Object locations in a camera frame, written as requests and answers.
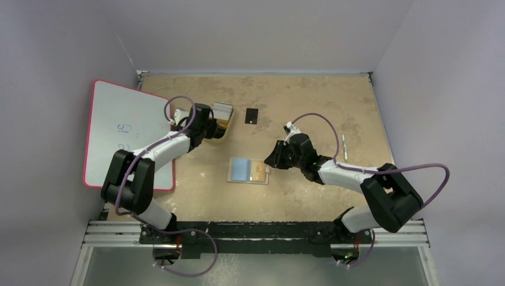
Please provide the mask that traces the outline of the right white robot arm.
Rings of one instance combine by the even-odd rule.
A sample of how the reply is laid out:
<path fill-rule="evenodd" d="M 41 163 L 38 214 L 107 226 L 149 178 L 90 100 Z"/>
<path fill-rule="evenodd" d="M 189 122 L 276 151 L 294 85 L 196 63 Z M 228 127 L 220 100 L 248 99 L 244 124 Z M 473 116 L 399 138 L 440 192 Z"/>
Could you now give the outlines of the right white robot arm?
<path fill-rule="evenodd" d="M 383 228 L 396 233 L 423 206 L 420 195 L 393 164 L 375 169 L 337 165 L 331 157 L 318 154 L 304 133 L 293 135 L 288 141 L 278 140 L 264 163 L 274 169 L 296 167 L 310 182 L 362 194 L 366 206 L 351 207 L 334 221 L 334 234 L 344 243 L 366 229 Z"/>

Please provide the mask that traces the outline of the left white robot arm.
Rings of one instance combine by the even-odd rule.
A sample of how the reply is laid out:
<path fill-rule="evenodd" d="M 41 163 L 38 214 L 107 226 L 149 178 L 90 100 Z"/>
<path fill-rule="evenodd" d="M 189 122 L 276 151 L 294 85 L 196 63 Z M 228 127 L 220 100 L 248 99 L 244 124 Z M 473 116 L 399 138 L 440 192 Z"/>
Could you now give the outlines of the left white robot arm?
<path fill-rule="evenodd" d="M 203 140 L 213 139 L 217 131 L 214 112 L 206 104 L 196 103 L 182 123 L 145 148 L 116 151 L 101 188 L 101 198 L 113 204 L 118 215 L 132 215 L 151 225 L 155 237 L 164 244 L 177 238 L 177 218 L 154 200 L 155 174 Z"/>

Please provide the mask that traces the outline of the blue credit card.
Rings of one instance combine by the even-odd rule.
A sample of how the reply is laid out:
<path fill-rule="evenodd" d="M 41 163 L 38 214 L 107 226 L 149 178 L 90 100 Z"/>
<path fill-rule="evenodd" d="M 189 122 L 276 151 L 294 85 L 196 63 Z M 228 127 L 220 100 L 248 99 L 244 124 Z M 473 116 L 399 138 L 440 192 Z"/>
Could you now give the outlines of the blue credit card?
<path fill-rule="evenodd" d="M 248 182 L 251 174 L 251 160 L 247 158 L 233 158 L 231 163 L 230 180 L 232 182 Z"/>

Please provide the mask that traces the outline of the beige leather card holder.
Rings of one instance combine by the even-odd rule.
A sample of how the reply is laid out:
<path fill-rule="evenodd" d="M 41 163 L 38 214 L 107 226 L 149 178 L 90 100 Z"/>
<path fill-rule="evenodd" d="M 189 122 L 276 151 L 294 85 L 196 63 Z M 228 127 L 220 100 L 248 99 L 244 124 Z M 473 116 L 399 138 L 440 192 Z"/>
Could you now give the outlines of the beige leather card holder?
<path fill-rule="evenodd" d="M 269 175 L 270 167 L 262 160 L 239 157 L 229 159 L 228 182 L 267 185 Z"/>

